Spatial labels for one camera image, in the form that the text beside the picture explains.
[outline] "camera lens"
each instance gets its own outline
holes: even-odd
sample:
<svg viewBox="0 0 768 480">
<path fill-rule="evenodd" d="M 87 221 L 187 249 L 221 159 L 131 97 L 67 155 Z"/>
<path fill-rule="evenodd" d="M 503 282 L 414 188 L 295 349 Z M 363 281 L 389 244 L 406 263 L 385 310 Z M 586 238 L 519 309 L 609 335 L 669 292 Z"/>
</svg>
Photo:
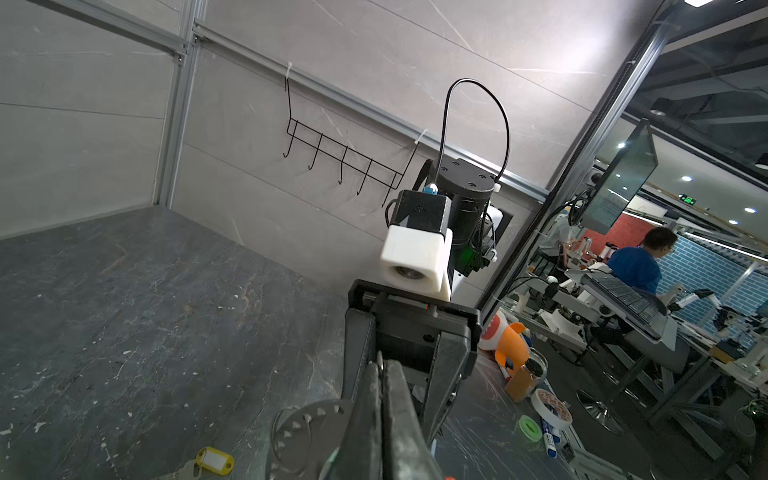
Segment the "camera lens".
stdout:
<svg viewBox="0 0 768 480">
<path fill-rule="evenodd" d="M 418 270 L 414 270 L 413 268 L 408 268 L 407 266 L 396 266 L 395 271 L 405 278 L 409 278 L 411 280 L 419 280 L 424 278 L 424 273 L 421 273 Z"/>
</svg>

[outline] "man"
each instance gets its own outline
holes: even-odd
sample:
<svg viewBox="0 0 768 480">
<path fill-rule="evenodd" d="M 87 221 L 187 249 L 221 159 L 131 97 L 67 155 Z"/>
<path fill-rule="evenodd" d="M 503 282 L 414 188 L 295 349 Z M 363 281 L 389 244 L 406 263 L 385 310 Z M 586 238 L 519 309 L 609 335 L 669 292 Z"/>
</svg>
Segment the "man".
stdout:
<svg viewBox="0 0 768 480">
<path fill-rule="evenodd" d="M 625 247 L 614 253 L 608 266 L 627 285 L 656 294 L 661 281 L 661 269 L 656 259 L 674 251 L 677 235 L 666 227 L 648 232 L 639 247 Z"/>
</svg>

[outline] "yellow key tag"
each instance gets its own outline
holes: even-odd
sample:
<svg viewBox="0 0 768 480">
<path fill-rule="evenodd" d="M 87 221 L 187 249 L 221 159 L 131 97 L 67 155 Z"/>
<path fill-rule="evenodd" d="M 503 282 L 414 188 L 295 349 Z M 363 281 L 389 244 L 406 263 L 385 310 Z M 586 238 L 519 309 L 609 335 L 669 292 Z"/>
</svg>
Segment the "yellow key tag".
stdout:
<svg viewBox="0 0 768 480">
<path fill-rule="evenodd" d="M 211 470 L 219 475 L 226 475 L 232 472 L 235 466 L 235 459 L 232 455 L 216 450 L 214 447 L 205 447 L 197 453 L 195 462 L 206 470 Z"/>
</svg>

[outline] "green tape roll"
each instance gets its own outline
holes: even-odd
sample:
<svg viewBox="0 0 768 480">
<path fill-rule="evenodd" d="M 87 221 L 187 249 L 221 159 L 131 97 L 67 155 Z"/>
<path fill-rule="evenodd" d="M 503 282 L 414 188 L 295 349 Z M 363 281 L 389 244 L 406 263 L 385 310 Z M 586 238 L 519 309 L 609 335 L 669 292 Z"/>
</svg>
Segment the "green tape roll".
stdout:
<svg viewBox="0 0 768 480">
<path fill-rule="evenodd" d="M 518 428 L 523 432 L 523 435 L 528 437 L 528 440 L 532 442 L 538 442 L 541 440 L 541 427 L 528 415 L 523 415 L 518 420 Z"/>
</svg>

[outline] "blue shirt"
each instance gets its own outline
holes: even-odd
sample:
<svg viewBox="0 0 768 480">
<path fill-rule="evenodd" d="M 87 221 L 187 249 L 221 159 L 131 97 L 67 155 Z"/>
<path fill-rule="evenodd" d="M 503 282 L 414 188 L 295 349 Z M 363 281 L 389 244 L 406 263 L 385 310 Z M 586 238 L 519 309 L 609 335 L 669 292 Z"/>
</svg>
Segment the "blue shirt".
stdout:
<svg viewBox="0 0 768 480">
<path fill-rule="evenodd" d="M 627 285 L 656 294 L 661 281 L 661 269 L 656 259 L 642 248 L 619 249 L 608 260 L 608 266 Z"/>
</svg>

